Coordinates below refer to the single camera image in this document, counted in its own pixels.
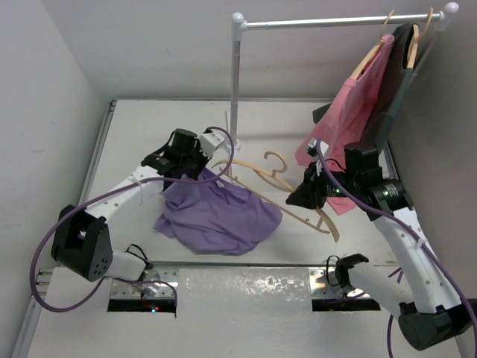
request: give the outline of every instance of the white pole connector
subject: white pole connector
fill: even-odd
[[[447,25],[452,20],[452,17],[459,11],[459,5],[456,2],[450,2],[444,6],[443,11],[440,12],[440,21],[435,24],[435,30],[437,32],[443,32],[446,30]]]
[[[232,15],[232,41],[241,41],[241,33],[247,30],[247,22],[241,13]]]

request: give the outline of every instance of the clothing rack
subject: clothing rack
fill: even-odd
[[[435,22],[435,32],[432,40],[424,51],[421,52],[414,68],[414,75],[417,74],[424,60],[427,58],[432,47],[436,43],[439,33],[446,30],[453,15],[458,12],[459,6],[455,2],[450,2],[442,11],[434,13],[430,21]],[[233,138],[235,150],[240,149],[240,142],[237,139],[237,116],[239,114],[239,74],[240,74],[240,44],[242,33],[249,30],[273,30],[280,28],[325,28],[334,26],[357,26],[357,25],[381,25],[387,16],[366,16],[366,17],[345,17],[340,19],[310,19],[310,20],[286,20],[268,22],[246,22],[241,13],[232,15],[232,95],[230,98],[230,117],[227,118],[229,132]],[[406,22],[427,22],[429,14],[417,15],[395,15],[391,16],[388,24],[403,24]]]

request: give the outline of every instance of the white table surface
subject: white table surface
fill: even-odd
[[[47,301],[64,307],[92,286],[67,268],[56,268]],[[312,312],[304,268],[181,269],[177,319],[171,313],[107,312],[110,287],[107,281],[69,313],[43,310],[28,358],[388,356],[389,314]],[[460,356],[455,339],[414,350],[396,322],[392,348],[396,358]]]
[[[279,161],[265,160],[263,153],[278,151],[289,167],[283,177],[297,186],[303,179],[303,168],[296,164],[294,152],[314,126],[312,111],[323,104],[241,101],[238,115],[241,150],[236,158],[275,169],[279,167]],[[211,125],[225,127],[225,110],[228,107],[226,101],[118,101],[89,198],[108,191],[124,180],[147,154],[165,143],[174,129],[185,128],[200,133]],[[210,163],[226,156],[226,151],[220,150]],[[380,162],[385,166],[383,156]],[[263,183],[249,169],[233,168],[233,174],[239,179],[285,205],[288,193]],[[312,222],[318,220],[318,215],[311,210],[287,208],[309,217]],[[330,254],[346,256],[359,252],[376,265],[397,264],[387,242],[360,209],[355,208],[342,216],[335,215],[328,205],[324,210],[340,231],[338,243],[333,241],[331,235],[319,233],[284,214],[277,230],[245,255],[197,255],[176,239],[169,239],[152,228],[162,212],[162,199],[158,196],[144,203],[117,227],[112,244],[114,248],[124,250],[134,242],[141,245],[155,261],[309,265],[323,263]]]

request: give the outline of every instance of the metal rod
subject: metal rod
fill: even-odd
[[[232,41],[232,96],[230,98],[230,136],[237,141],[237,116],[239,112],[240,41]]]
[[[429,15],[396,15],[389,19],[388,24],[403,24],[406,22],[426,22]],[[440,20],[441,13],[432,15],[431,22]],[[269,30],[277,28],[325,28],[333,26],[355,26],[355,25],[381,25],[387,16],[365,16],[365,17],[344,17],[341,19],[311,19],[311,20],[287,20],[287,21],[267,21],[248,22],[247,30]]]

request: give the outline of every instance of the hanger hook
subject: hanger hook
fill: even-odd
[[[265,159],[268,159],[268,156],[270,155],[274,155],[275,157],[277,157],[278,159],[280,159],[280,162],[282,162],[282,168],[281,169],[274,169],[271,171],[271,177],[275,178],[275,176],[277,175],[277,173],[284,173],[288,170],[288,165],[285,161],[285,158],[283,158],[280,154],[276,153],[275,151],[266,151],[264,154],[263,154],[263,157]]]
[[[379,39],[381,39],[385,35],[386,25],[388,24],[389,19],[391,18],[391,16],[394,15],[394,12],[395,12],[395,10],[392,10],[389,13],[388,17],[386,18],[386,20],[382,23],[381,32],[379,33]]]
[[[429,15],[427,16],[427,22],[426,22],[426,26],[424,28],[424,30],[420,33],[420,35],[417,37],[416,41],[419,41],[420,39],[423,38],[423,36],[426,34],[427,32],[427,29],[429,28],[429,25],[431,23],[431,20],[432,20],[432,15],[434,14],[434,8],[431,7],[429,9]]]

